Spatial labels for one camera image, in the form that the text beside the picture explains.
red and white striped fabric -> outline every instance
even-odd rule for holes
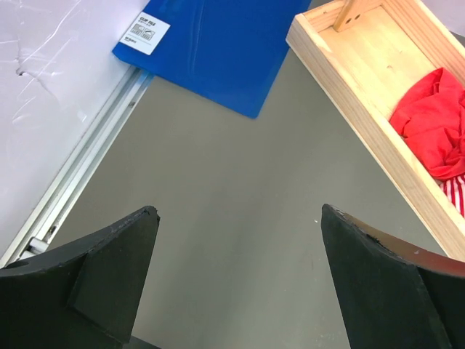
[[[452,205],[465,217],[465,175],[461,174],[460,176],[446,180],[440,187],[449,200],[452,201]]]

wooden frame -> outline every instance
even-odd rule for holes
[[[287,41],[449,257],[465,260],[465,219],[389,124],[416,81],[445,67],[465,85],[465,48],[419,0],[369,0],[333,24],[344,0],[297,15]]]

blue folder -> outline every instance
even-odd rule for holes
[[[118,43],[124,62],[255,119],[288,51],[294,15],[311,0],[152,0],[171,25],[151,55]]]

label sticker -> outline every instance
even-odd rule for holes
[[[168,29],[168,23],[141,12],[119,42],[151,55]]]

wooden peg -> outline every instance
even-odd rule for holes
[[[346,4],[334,22],[334,30],[344,31],[357,24],[367,8],[368,2],[369,0],[346,0]]]

